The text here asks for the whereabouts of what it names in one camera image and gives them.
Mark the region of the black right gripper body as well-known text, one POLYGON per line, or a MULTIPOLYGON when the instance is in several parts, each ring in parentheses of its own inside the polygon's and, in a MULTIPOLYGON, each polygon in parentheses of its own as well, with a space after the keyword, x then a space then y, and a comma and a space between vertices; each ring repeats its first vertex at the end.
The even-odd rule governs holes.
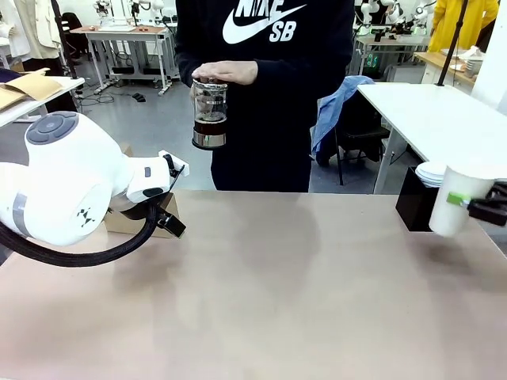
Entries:
POLYGON ((496 181, 485 196, 472 199, 468 214, 495 226, 506 226, 506 183, 496 181))

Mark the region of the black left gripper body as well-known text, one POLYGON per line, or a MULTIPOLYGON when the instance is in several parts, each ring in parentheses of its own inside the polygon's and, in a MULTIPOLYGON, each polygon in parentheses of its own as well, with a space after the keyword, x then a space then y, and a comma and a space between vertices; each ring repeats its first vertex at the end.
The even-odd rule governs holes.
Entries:
POLYGON ((172 214, 160 214, 157 227, 176 238, 180 238, 186 230, 186 225, 172 214))

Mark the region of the person's left hand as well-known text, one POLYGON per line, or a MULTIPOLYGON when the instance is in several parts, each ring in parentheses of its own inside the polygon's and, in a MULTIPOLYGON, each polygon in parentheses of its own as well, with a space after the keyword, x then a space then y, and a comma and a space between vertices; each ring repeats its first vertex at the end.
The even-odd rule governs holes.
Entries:
POLYGON ((192 76, 203 82, 219 81, 249 86, 255 82, 258 65, 255 61, 219 61, 204 63, 196 68, 192 76))

